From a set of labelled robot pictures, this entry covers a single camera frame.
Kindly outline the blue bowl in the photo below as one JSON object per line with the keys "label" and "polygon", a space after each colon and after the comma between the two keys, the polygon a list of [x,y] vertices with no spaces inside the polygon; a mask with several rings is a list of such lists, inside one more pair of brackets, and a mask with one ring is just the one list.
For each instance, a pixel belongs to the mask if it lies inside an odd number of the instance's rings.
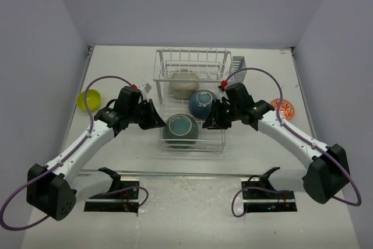
{"label": "blue bowl", "polygon": [[217,99],[216,94],[210,90],[198,90],[190,97],[188,110],[195,118],[205,120],[215,99]]}

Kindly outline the dark green bowl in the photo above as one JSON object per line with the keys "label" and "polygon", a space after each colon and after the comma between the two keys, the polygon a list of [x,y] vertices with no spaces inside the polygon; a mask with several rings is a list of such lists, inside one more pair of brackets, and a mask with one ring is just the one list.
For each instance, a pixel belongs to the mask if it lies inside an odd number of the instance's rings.
{"label": "dark green bowl", "polygon": [[172,148],[187,149],[196,144],[199,138],[199,128],[190,115],[174,114],[167,119],[162,136]]}

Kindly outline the yellow bowl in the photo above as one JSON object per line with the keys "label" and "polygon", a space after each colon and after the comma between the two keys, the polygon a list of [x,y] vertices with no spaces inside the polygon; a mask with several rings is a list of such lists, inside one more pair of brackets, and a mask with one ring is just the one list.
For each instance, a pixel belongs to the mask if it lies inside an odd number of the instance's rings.
{"label": "yellow bowl", "polygon": [[81,92],[76,98],[76,105],[82,111],[86,111],[85,102],[90,111],[97,111],[101,106],[101,94],[94,89],[89,89],[86,96]]}

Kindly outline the white orange patterned bowl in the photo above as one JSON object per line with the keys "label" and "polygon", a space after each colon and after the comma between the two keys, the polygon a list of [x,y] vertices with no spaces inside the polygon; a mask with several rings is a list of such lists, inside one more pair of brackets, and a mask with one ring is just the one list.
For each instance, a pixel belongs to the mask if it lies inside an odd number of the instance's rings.
{"label": "white orange patterned bowl", "polygon": [[[275,108],[278,108],[280,99],[274,99],[270,104]],[[283,99],[280,106],[280,115],[283,116],[286,120],[291,120],[295,116],[295,107],[291,102],[286,99]]]}

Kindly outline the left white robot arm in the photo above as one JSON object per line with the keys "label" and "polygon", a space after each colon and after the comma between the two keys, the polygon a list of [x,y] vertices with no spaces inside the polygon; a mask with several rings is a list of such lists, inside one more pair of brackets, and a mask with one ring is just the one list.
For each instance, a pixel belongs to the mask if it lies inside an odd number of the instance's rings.
{"label": "left white robot arm", "polygon": [[88,198],[115,198],[128,188],[121,188],[117,172],[102,167],[78,180],[76,177],[88,161],[130,124],[142,130],[165,127],[152,99],[151,87],[125,86],[116,99],[110,100],[94,116],[88,129],[59,156],[44,166],[33,165],[27,174],[26,201],[47,216],[60,221],[77,202]]}

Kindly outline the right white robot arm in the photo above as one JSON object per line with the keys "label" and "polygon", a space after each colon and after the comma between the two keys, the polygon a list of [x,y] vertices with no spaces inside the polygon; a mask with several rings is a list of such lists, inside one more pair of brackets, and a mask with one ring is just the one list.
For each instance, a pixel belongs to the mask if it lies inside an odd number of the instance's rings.
{"label": "right white robot arm", "polygon": [[338,144],[329,146],[300,131],[264,100],[254,101],[242,83],[222,82],[226,96],[212,102],[204,129],[228,129],[234,121],[241,121],[281,144],[305,167],[295,171],[301,175],[301,189],[314,201],[327,203],[348,184],[350,173],[346,151]]}

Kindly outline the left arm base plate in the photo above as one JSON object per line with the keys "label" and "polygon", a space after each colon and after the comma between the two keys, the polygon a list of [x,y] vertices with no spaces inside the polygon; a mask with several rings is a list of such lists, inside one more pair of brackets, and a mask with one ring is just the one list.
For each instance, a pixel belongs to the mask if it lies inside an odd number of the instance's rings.
{"label": "left arm base plate", "polygon": [[138,181],[121,181],[115,190],[128,187],[133,187],[133,189],[108,196],[93,196],[86,200],[84,211],[137,214],[139,210],[138,186]]}

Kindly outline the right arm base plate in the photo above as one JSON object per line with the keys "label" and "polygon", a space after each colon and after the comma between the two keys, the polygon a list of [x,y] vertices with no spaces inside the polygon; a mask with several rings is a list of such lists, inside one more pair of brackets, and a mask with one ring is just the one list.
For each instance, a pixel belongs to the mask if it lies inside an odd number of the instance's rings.
{"label": "right arm base plate", "polygon": [[245,213],[296,212],[295,195],[291,192],[272,194],[260,190],[242,193]]}

